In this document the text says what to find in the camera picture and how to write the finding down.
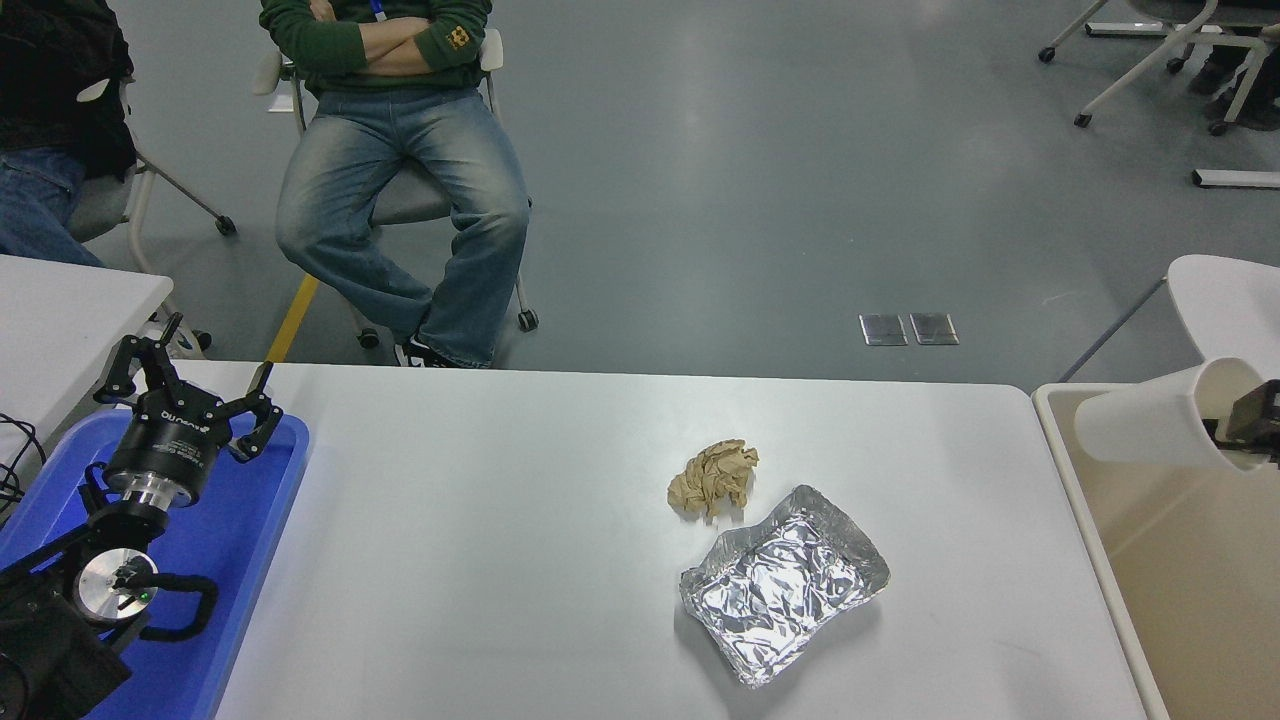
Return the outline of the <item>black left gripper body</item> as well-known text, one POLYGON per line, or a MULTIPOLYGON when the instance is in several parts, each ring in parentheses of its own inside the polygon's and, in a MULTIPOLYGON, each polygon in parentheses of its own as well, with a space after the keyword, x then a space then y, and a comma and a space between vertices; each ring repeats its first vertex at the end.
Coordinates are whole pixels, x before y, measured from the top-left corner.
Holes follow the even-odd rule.
POLYGON ((150 389, 104 470, 108 486, 122 493, 132 477, 147 473, 201 493, 218 455, 230 441, 230 424, 207 419, 221 400, 200 387, 150 389))

